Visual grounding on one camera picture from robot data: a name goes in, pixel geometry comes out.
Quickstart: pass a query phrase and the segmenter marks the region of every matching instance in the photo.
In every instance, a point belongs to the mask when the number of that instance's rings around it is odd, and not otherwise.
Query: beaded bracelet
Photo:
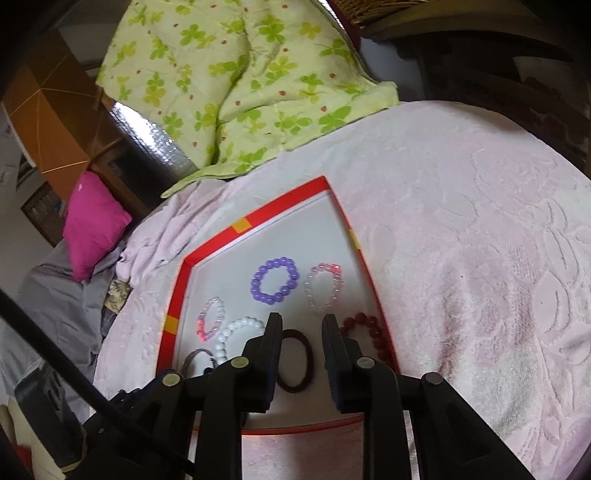
[[[213,323],[212,329],[208,332],[205,331],[205,316],[209,309],[217,303],[217,320]],[[217,333],[220,329],[220,325],[222,324],[226,312],[224,310],[223,301],[220,297],[214,297],[209,300],[205,306],[202,308],[201,312],[199,313],[199,317],[197,317],[197,335],[202,342],[208,342],[211,338]]]
[[[228,323],[226,328],[224,328],[220,334],[217,336],[217,343],[213,346],[215,353],[214,356],[217,360],[217,363],[221,365],[224,362],[228,361],[228,353],[226,351],[226,343],[228,339],[232,336],[232,334],[242,328],[242,327],[254,327],[257,329],[256,335],[260,336],[265,333],[265,324],[262,323],[260,320],[252,317],[243,317],[239,320],[234,322]]]
[[[332,275],[333,275],[333,291],[330,296],[330,300],[327,301],[323,307],[319,307],[314,302],[314,296],[312,295],[312,282],[314,281],[316,275],[319,272],[323,272],[323,271],[327,271],[329,273],[332,273]],[[319,263],[318,265],[316,265],[315,267],[312,267],[310,269],[310,273],[308,274],[308,276],[304,282],[304,289],[306,291],[306,297],[308,298],[308,304],[310,305],[310,307],[312,309],[314,309],[318,313],[324,313],[335,306],[335,303],[339,299],[340,291],[343,288],[343,280],[341,278],[341,275],[342,275],[342,269],[341,269],[340,265],[337,265],[336,263],[327,263],[327,264]]]
[[[281,287],[281,289],[275,292],[273,295],[269,295],[261,291],[261,281],[269,270],[273,268],[287,267],[287,272],[290,275],[289,280]],[[252,298],[256,301],[261,301],[267,305],[273,305],[275,302],[283,301],[284,297],[290,294],[290,291],[297,287],[297,279],[300,278],[300,274],[297,271],[297,267],[291,258],[281,257],[274,260],[267,260],[264,265],[261,265],[258,271],[254,274],[251,280],[251,294]]]
[[[349,336],[349,331],[355,328],[355,325],[365,325],[369,329],[369,336],[372,338],[374,347],[378,351],[378,358],[386,365],[391,367],[392,353],[388,349],[388,342],[384,338],[384,332],[378,326],[378,319],[376,317],[368,317],[363,312],[355,315],[355,318],[347,317],[343,321],[343,326],[340,328],[340,334],[344,337]]]

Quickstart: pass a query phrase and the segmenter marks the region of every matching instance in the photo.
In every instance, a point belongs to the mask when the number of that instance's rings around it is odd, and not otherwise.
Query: screw
[[[373,368],[374,365],[375,365],[374,360],[368,356],[363,356],[359,360],[357,360],[357,366],[359,368]]]
[[[441,382],[443,382],[443,377],[437,372],[429,372],[428,374],[425,374],[425,380],[427,380],[427,383],[430,383],[431,385],[439,385]]]
[[[249,364],[248,358],[245,356],[237,356],[236,358],[232,358],[230,361],[230,365],[234,368],[244,368]]]
[[[166,374],[162,379],[162,384],[165,387],[173,387],[177,383],[181,381],[181,376],[179,374]]]

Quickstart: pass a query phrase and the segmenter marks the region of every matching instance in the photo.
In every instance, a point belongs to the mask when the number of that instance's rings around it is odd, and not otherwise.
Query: pink blanket
[[[222,186],[185,252],[319,175],[402,373],[441,372],[538,480],[564,480],[591,442],[591,182],[497,113],[408,103]],[[153,377],[182,256],[144,275],[113,325],[95,376],[108,397]],[[356,427],[246,437],[244,478],[358,479],[360,441]]]
[[[213,179],[191,184],[146,218],[129,237],[116,266],[117,278],[135,288],[144,276],[175,258],[217,209],[225,184]]]

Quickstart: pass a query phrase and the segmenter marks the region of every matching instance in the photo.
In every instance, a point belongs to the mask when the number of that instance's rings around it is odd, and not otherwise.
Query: bracelet
[[[222,364],[228,361],[228,353],[226,351],[226,342],[232,336],[232,334],[242,328],[242,327],[254,327],[257,328],[259,331],[257,332],[259,336],[265,333],[265,324],[262,323],[260,320],[252,317],[243,317],[239,320],[234,322],[230,322],[226,328],[224,328],[220,334],[217,336],[217,343],[213,346],[215,349],[215,357],[217,359],[218,364]]]
[[[193,350],[190,354],[188,354],[187,358],[183,362],[183,366],[181,367],[181,375],[184,378],[187,378],[187,372],[189,371],[189,366],[191,365],[191,362],[193,361],[193,359],[199,353],[202,353],[202,352],[209,355],[209,359],[212,362],[213,369],[217,368],[217,362],[216,362],[216,359],[213,357],[213,354],[209,350],[207,350],[206,348],[197,348],[196,350]]]
[[[332,291],[332,295],[330,296],[330,300],[327,301],[323,307],[319,307],[314,302],[314,296],[312,295],[312,286],[311,285],[312,285],[312,282],[314,281],[314,278],[316,277],[316,275],[319,272],[323,272],[323,271],[327,271],[327,272],[333,274],[333,291]],[[308,277],[306,278],[306,280],[304,282],[304,289],[306,291],[306,297],[308,298],[308,304],[310,305],[310,307],[312,309],[314,309],[318,313],[324,313],[335,306],[337,300],[339,299],[340,291],[343,288],[343,280],[341,278],[341,275],[342,275],[342,269],[341,269],[340,265],[337,265],[336,263],[332,263],[332,264],[331,263],[328,263],[328,264],[319,263],[318,265],[316,265],[315,267],[312,267],[310,269],[310,273],[308,274]]]
[[[305,390],[308,385],[312,383],[312,379],[314,378],[314,352],[312,351],[312,346],[310,345],[308,337],[301,331],[292,328],[283,330],[283,339],[286,338],[295,338],[304,346],[304,349],[306,350],[306,373],[300,383],[291,387],[285,383],[279,372],[277,372],[277,385],[288,393],[298,393]]]
[[[217,303],[217,320],[213,323],[212,329],[208,332],[205,331],[205,316],[209,309]],[[224,317],[225,317],[225,310],[223,307],[223,302],[220,297],[214,297],[209,300],[205,306],[202,308],[201,313],[199,313],[199,317],[197,317],[197,335],[202,342],[208,342],[211,338],[217,333],[220,329],[220,325],[222,324]]]
[[[273,268],[287,267],[287,272],[290,275],[289,280],[281,287],[281,289],[275,292],[273,295],[269,295],[261,291],[261,281],[265,274]],[[261,265],[258,271],[254,274],[251,280],[251,294],[252,298],[256,301],[261,301],[267,305],[273,305],[275,302],[283,301],[284,297],[290,294],[290,291],[297,287],[297,279],[300,278],[300,274],[297,271],[297,267],[291,258],[281,257],[274,260],[267,260],[264,265]]]
[[[344,337],[349,336],[349,331],[355,328],[355,325],[365,325],[369,329],[369,336],[373,339],[374,347],[378,351],[378,358],[389,367],[392,363],[392,353],[388,349],[388,342],[384,338],[383,330],[378,326],[376,317],[368,317],[363,312],[355,315],[355,318],[347,317],[340,328],[340,334]]]

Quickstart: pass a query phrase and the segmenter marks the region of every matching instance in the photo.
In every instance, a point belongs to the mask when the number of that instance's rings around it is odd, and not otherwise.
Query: clear beaded bracelet
[[[316,275],[320,272],[327,271],[332,273],[333,276],[333,291],[330,295],[329,301],[327,301],[322,307],[318,306],[314,301],[314,295],[312,292],[312,282],[316,278]],[[336,302],[339,299],[340,291],[343,288],[343,279],[341,277],[342,269],[340,265],[336,263],[319,263],[315,267],[310,269],[310,273],[306,277],[304,281],[304,290],[306,291],[306,297],[308,298],[308,304],[312,309],[317,311],[318,313],[325,313],[326,311],[330,310],[332,307],[335,306]]]
[[[212,329],[206,332],[205,317],[209,309],[215,304],[217,304],[217,320],[213,322]],[[214,297],[205,304],[199,313],[199,317],[197,317],[197,335],[202,342],[211,340],[211,338],[218,332],[225,315],[226,311],[224,309],[223,301],[220,297]]]

